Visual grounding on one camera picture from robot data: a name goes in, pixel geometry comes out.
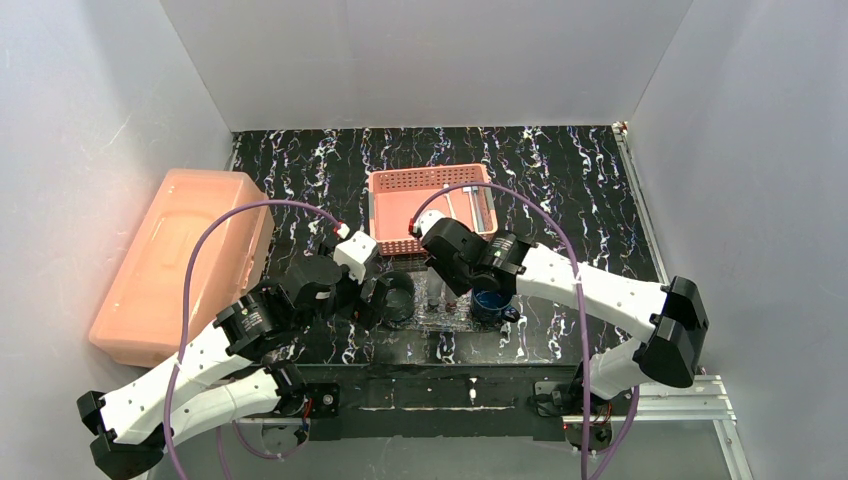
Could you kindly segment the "pink perforated plastic basket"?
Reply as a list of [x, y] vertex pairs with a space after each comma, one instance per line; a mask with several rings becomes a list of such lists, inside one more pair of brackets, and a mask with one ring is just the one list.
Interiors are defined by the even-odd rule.
[[[443, 189], [456, 185], [451, 198], [457, 220], [473, 229], [472, 211], [462, 192], [465, 186], [490, 182], [484, 165], [479, 163], [375, 171], [368, 177], [369, 233], [377, 241], [383, 256], [421, 253], [418, 240], [410, 236], [410, 218], [425, 200]], [[450, 217], [443, 194], [427, 206]]]

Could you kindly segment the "white toothbrush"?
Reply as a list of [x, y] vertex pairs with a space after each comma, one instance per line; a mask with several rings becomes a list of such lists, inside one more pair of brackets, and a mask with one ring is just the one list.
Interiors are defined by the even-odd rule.
[[446, 203], [448, 205], [450, 217], [454, 220], [457, 220], [457, 214], [456, 214], [456, 210], [454, 208], [453, 202], [452, 202], [451, 191], [449, 190], [449, 186], [450, 185], [447, 184], [447, 183], [443, 184], [443, 189], [444, 189], [443, 196], [444, 196]]

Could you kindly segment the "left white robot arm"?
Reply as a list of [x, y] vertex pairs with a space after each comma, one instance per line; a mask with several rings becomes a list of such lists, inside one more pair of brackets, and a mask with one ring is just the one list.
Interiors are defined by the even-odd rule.
[[145, 375], [82, 395], [77, 408], [94, 436], [94, 464], [110, 479], [133, 479], [181, 441], [236, 419], [287, 408], [307, 417], [312, 399], [301, 372], [288, 360], [264, 357], [317, 319], [346, 315], [374, 327], [390, 288], [388, 279], [357, 279], [327, 256], [301, 258]]

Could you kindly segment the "dark blue mug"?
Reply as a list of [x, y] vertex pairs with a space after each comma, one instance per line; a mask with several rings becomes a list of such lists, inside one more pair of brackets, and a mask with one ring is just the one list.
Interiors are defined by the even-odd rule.
[[486, 326], [517, 323], [521, 315], [513, 305], [514, 296], [497, 291], [473, 289], [470, 316]]

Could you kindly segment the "clear textured acrylic holder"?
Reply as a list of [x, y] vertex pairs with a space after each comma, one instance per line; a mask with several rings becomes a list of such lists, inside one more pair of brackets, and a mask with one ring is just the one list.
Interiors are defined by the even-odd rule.
[[[415, 283], [415, 312], [413, 319], [428, 327], [439, 327], [448, 330], [460, 329], [460, 324], [466, 323], [470, 318], [470, 296], [468, 294], [457, 295], [443, 280], [444, 288], [442, 301], [436, 311], [428, 311], [426, 307], [426, 278], [427, 269], [425, 271], [415, 272], [412, 275]], [[445, 311], [444, 293], [450, 289], [458, 296], [458, 306], [455, 312]]]

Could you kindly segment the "clear textured oval tray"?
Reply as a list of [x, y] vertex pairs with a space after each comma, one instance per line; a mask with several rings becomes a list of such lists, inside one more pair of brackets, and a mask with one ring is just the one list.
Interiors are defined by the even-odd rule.
[[471, 292], [458, 298], [455, 310], [446, 312], [443, 296], [447, 292], [446, 287], [442, 289], [439, 305], [430, 311], [427, 304], [427, 271], [410, 272], [409, 275], [415, 287], [413, 309], [410, 313], [402, 314], [399, 319], [391, 320], [389, 326], [431, 332], [482, 333], [499, 331], [508, 324], [507, 320], [494, 314], [484, 314], [482, 308], [477, 307], [477, 298]]

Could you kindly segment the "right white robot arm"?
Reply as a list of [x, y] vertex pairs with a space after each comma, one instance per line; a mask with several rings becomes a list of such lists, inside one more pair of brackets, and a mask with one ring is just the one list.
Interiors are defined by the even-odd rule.
[[595, 401], [608, 401], [647, 382], [688, 388], [698, 373], [709, 321], [697, 285], [640, 281], [586, 263], [572, 263], [538, 242], [509, 231], [490, 239], [431, 210], [411, 225], [426, 264], [456, 295], [480, 294], [500, 315], [514, 296], [567, 305], [622, 329], [629, 338], [592, 355], [578, 374]]

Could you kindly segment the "dark green mug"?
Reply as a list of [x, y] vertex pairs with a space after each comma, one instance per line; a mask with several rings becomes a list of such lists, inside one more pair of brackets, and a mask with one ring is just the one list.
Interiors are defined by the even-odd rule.
[[397, 325], [409, 321], [415, 312], [415, 283], [402, 271], [390, 271], [381, 276], [388, 282], [388, 291], [381, 321], [385, 325]]

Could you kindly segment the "white toothpaste tube blue cap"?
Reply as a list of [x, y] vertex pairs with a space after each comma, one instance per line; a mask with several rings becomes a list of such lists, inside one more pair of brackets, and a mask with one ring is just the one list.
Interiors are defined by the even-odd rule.
[[427, 269], [426, 278], [426, 307], [428, 311], [436, 311], [442, 301], [444, 282], [435, 269]]

